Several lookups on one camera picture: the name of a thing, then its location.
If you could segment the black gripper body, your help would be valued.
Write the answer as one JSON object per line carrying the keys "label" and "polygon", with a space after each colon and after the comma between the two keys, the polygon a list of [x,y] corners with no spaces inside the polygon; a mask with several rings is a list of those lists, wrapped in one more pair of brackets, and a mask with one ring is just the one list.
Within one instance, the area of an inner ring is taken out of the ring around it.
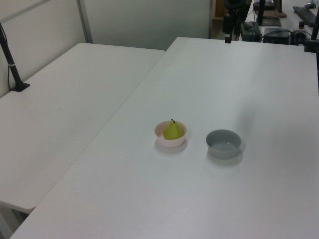
{"label": "black gripper body", "polygon": [[236,13],[247,15],[251,2],[251,0],[225,0],[224,6],[226,9],[228,9],[230,15]]}

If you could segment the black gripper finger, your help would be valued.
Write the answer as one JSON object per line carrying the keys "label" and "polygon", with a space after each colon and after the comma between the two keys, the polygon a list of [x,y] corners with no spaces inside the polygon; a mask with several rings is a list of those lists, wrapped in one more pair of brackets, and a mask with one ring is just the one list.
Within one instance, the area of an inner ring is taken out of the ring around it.
{"label": "black gripper finger", "polygon": [[240,36],[240,25],[245,21],[245,14],[242,10],[237,10],[234,12],[233,17],[233,34],[237,40]]}
{"label": "black gripper finger", "polygon": [[223,18],[223,32],[225,34],[225,43],[232,41],[232,18],[231,15],[224,15]]}

